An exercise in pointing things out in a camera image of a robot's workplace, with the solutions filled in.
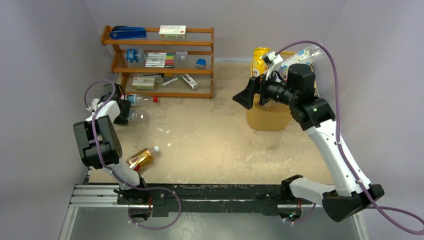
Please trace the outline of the yellow plastic bottle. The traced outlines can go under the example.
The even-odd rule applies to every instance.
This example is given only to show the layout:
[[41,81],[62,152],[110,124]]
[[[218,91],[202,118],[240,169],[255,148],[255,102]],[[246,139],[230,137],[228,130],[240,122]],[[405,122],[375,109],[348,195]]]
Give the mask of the yellow plastic bottle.
[[270,52],[269,47],[256,47],[253,50],[253,57],[250,64],[250,73],[252,77],[260,76],[268,70],[268,66],[262,59],[262,56]]

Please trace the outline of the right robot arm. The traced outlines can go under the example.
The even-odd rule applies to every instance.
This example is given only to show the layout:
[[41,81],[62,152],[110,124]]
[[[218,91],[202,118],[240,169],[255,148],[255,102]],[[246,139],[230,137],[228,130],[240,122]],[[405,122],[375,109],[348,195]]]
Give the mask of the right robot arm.
[[368,208],[385,194],[383,187],[371,183],[348,150],[340,152],[343,140],[336,133],[336,116],[330,104],[316,96],[316,75],[311,67],[296,63],[288,68],[286,80],[278,81],[279,77],[277,71],[270,79],[266,74],[252,76],[232,99],[247,110],[253,107],[255,96],[259,96],[260,105],[274,101],[288,106],[292,118],[318,148],[334,182],[326,185],[292,176],[281,182],[282,200],[292,204],[305,199],[318,204],[335,222]]

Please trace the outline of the amber bottle red gold label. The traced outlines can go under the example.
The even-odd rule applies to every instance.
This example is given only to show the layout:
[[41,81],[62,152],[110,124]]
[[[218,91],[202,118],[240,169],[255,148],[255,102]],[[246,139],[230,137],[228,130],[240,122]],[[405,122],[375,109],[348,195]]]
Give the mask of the amber bottle red gold label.
[[157,159],[160,155],[161,149],[155,145],[152,148],[144,148],[140,150],[133,156],[129,157],[126,160],[126,163],[132,170],[139,171],[144,166]]

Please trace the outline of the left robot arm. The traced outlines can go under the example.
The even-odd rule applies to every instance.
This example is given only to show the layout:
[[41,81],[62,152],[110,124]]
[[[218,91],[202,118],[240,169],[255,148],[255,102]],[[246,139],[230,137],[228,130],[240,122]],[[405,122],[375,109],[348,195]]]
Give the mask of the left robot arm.
[[73,125],[73,132],[82,163],[106,171],[119,184],[118,193],[138,205],[146,203],[149,191],[141,175],[122,160],[123,149],[114,126],[130,122],[131,102],[123,98],[120,84],[104,81],[104,94],[88,101],[90,116]]

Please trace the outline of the clear bottle blue white label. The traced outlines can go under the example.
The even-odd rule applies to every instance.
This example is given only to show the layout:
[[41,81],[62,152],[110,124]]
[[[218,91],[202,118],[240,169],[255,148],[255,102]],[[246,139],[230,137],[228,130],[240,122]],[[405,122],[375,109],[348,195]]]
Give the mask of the clear bottle blue white label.
[[143,109],[131,108],[127,120],[131,123],[147,123],[150,115]]

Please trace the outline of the clear bottle red label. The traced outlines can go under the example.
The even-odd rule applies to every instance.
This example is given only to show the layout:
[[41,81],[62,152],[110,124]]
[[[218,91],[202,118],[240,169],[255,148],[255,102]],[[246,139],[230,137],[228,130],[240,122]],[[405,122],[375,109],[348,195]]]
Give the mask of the clear bottle red label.
[[124,94],[120,97],[122,100],[130,102],[131,107],[145,106],[151,103],[158,103],[158,96],[142,95],[142,94]]

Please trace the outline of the yellow mesh waste bin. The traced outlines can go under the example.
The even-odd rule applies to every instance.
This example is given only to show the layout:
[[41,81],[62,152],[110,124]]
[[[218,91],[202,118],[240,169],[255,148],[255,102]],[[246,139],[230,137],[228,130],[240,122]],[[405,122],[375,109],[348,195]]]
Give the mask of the yellow mesh waste bin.
[[[296,54],[292,51],[282,51],[280,53],[283,60]],[[287,74],[279,73],[283,80],[287,79]],[[281,131],[292,120],[290,109],[287,105],[269,101],[265,105],[259,104],[260,96],[255,94],[253,107],[246,111],[248,125],[256,131],[274,132]]]

